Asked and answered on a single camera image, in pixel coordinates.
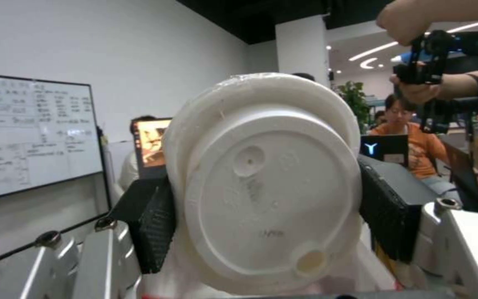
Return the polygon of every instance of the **potted plant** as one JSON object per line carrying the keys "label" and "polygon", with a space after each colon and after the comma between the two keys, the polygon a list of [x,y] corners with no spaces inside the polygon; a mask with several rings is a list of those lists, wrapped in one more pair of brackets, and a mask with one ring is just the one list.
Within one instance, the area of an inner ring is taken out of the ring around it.
{"label": "potted plant", "polygon": [[339,85],[339,95],[355,114],[361,134],[366,132],[366,123],[368,122],[368,114],[370,107],[366,104],[365,94],[363,92],[363,84],[361,82],[348,81],[345,85]]}

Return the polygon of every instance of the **laptop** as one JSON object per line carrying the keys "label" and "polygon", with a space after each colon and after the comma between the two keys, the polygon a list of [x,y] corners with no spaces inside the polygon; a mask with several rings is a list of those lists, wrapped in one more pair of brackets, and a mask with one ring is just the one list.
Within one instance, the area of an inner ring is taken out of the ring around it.
{"label": "laptop", "polygon": [[134,148],[141,179],[163,178],[167,175],[161,139],[171,118],[151,121],[136,121],[134,126]]}
{"label": "laptop", "polygon": [[465,151],[442,140],[446,148],[451,178],[457,187],[463,209],[478,213],[478,181],[473,171],[473,161]]}
{"label": "laptop", "polygon": [[363,135],[361,155],[408,167],[408,135]]}

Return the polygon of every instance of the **black laptop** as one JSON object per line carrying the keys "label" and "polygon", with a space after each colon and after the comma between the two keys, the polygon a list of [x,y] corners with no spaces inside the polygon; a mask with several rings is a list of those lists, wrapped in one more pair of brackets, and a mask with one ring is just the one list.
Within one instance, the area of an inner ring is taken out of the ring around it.
{"label": "black laptop", "polygon": [[361,155],[408,167],[408,135],[363,135]]}
{"label": "black laptop", "polygon": [[442,140],[442,143],[446,148],[451,178],[457,187],[463,209],[478,213],[478,181],[470,155],[448,142]]}

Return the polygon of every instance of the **whiteboard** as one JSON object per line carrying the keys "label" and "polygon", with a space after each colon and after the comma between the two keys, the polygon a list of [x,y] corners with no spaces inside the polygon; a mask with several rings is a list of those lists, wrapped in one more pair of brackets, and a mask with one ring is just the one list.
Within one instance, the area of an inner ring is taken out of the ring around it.
{"label": "whiteboard", "polygon": [[0,195],[97,172],[89,85],[0,76]]}

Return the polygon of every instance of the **black cable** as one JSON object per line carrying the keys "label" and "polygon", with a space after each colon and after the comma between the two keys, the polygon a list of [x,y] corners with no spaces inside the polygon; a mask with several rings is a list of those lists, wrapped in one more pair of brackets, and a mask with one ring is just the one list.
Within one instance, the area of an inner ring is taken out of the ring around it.
{"label": "black cable", "polygon": [[[106,215],[108,215],[108,212],[99,214],[99,215],[97,215],[93,218],[82,221],[81,223],[77,223],[76,225],[72,225],[68,228],[65,228],[65,229],[61,230],[60,233],[67,233],[68,231],[72,231],[73,229],[76,229],[78,227],[81,227],[83,225],[91,223],[95,220],[99,220],[100,218],[102,218]],[[19,253],[23,250],[27,250],[27,249],[31,248],[32,246],[34,246],[34,242],[30,242],[28,244],[25,244],[24,246],[21,246],[19,248],[14,249],[14,250],[10,250],[9,252],[3,253],[3,254],[0,255],[0,261],[6,259],[7,257],[10,257],[11,255],[17,254],[17,253]]]}

